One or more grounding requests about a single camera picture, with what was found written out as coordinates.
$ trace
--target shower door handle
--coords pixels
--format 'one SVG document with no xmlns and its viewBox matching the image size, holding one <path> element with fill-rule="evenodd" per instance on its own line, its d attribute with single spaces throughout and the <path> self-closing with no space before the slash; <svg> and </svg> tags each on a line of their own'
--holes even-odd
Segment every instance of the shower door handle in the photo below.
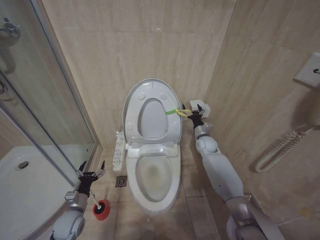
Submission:
<svg viewBox="0 0 320 240">
<path fill-rule="evenodd" d="M 12 96 L 12 97 L 7 98 L 7 99 L 1 99 L 1 98 L 0 98 L 0 101 L 2 101 L 2 102 L 10 102 L 10 101 L 12 101 L 12 100 L 15 99 L 15 98 L 16 98 L 15 96 Z"/>
<path fill-rule="evenodd" d="M 5 85 L 2 81 L 0 81 L 0 94 L 4 94 L 4 93 L 8 92 L 8 90 L 9 89 L 8 89 L 7 85 Z M 7 98 L 7 99 L 0 98 L 0 101 L 2 101 L 2 102 L 10 102 L 15 98 L 16 98 L 15 96 L 12 96 L 12 97 Z"/>
<path fill-rule="evenodd" d="M 4 66 L 2 71 L 5 74 L 11 74 L 16 69 L 16 63 L 10 53 L 9 47 L 19 41 L 21 32 L 18 27 L 19 26 L 15 26 L 9 22 L 4 23 L 3 26 L 0 27 L 0 58 Z"/>
</svg>

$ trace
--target white coiled cord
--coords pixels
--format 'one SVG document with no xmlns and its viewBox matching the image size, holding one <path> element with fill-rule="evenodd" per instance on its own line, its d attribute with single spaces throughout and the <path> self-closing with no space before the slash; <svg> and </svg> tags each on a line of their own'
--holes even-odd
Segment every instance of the white coiled cord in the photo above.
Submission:
<svg viewBox="0 0 320 240">
<path fill-rule="evenodd" d="M 290 152 L 291 149 L 300 143 L 304 139 L 304 136 L 312 129 L 313 128 L 310 127 L 303 132 L 297 132 L 296 130 L 293 130 L 293 132 L 288 134 L 284 140 L 260 157 L 254 167 L 254 170 L 257 173 L 264 173 L 273 168 L 285 155 L 287 155 L 287 153 Z"/>
</svg>

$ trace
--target red toilet brush head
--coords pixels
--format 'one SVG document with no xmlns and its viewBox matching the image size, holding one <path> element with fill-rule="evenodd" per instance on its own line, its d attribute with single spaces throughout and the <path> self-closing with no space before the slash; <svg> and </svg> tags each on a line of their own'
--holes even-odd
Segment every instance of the red toilet brush head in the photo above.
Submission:
<svg viewBox="0 0 320 240">
<path fill-rule="evenodd" d="M 98 201 L 101 208 L 98 209 L 97 205 L 93 205 L 93 214 L 95 215 L 96 219 L 99 221 L 105 220 L 110 214 L 110 207 L 106 200 Z"/>
</svg>

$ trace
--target white toilet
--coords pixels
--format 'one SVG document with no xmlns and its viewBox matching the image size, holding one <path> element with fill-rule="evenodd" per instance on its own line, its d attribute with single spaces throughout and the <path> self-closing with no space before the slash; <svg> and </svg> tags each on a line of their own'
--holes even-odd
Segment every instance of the white toilet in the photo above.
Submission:
<svg viewBox="0 0 320 240">
<path fill-rule="evenodd" d="M 182 119 L 166 114 L 174 109 L 180 109 L 177 95 L 153 78 L 135 85 L 123 107 L 128 182 L 135 201 L 149 215 L 168 210 L 178 193 Z"/>
</svg>

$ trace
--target green tag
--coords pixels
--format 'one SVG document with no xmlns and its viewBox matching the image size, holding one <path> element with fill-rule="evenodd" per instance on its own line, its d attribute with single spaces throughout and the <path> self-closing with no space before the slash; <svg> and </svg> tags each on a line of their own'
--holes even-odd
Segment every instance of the green tag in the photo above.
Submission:
<svg viewBox="0 0 320 240">
<path fill-rule="evenodd" d="M 173 109 L 171 111 L 166 111 L 165 114 L 167 115 L 171 115 L 171 114 L 175 114 L 176 113 L 176 109 Z"/>
</svg>

